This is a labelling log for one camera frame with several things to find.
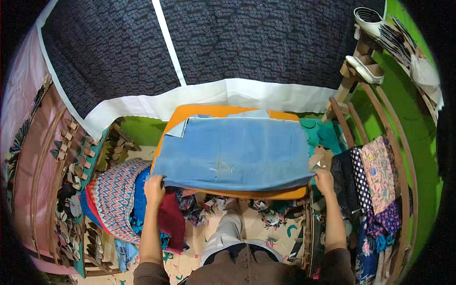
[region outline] white shoe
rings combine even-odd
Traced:
[[[369,84],[382,84],[384,75],[375,76],[367,68],[367,66],[362,63],[359,58],[352,56],[345,56],[347,62],[356,69],[356,72]]]
[[[383,23],[383,19],[376,11],[358,7],[353,10],[353,14],[355,15],[356,23],[363,31],[374,37],[374,39],[380,38],[380,26]]]

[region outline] polka dot fabric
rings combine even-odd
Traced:
[[[364,173],[363,163],[359,157],[359,148],[354,147],[350,152],[353,165],[353,174],[356,180],[355,185],[358,191],[358,203],[362,212],[366,214],[370,209],[372,209],[372,201],[369,194],[369,185]]]

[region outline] hand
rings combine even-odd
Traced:
[[[312,172],[316,174],[316,176],[314,176],[315,184],[323,196],[335,194],[334,179],[332,178],[331,172],[319,168],[312,170]]]
[[[148,206],[157,208],[160,206],[165,196],[165,185],[162,183],[165,177],[165,175],[154,175],[145,182],[144,194]]]

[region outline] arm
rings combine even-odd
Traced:
[[[345,235],[345,224],[342,213],[339,210],[339,203],[334,192],[334,181],[329,171],[315,169],[315,184],[326,200],[326,238],[325,253],[333,249],[346,249],[347,237]]]
[[[147,200],[143,230],[140,241],[140,265],[133,273],[134,285],[169,284],[170,279],[163,266],[158,210],[165,196],[163,175],[154,175],[144,185]]]
[[[326,246],[320,279],[331,284],[355,284],[350,253],[347,250],[345,225],[334,192],[334,180],[329,171],[316,169],[313,172],[316,173],[315,184],[326,200]]]
[[[165,187],[162,186],[163,178],[163,175],[154,175],[144,185],[147,206],[140,241],[140,264],[153,262],[163,266],[163,252],[158,230],[158,209],[165,196]]]

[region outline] brown shirt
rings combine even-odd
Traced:
[[[163,266],[152,262],[141,263],[133,275],[134,285],[170,283]],[[214,262],[193,271],[185,282],[185,285],[194,284],[355,284],[355,277],[350,269],[350,253],[346,249],[326,253],[320,278],[313,280],[297,265],[275,262],[266,252],[252,253],[247,246],[234,259],[228,250],[217,253]]]

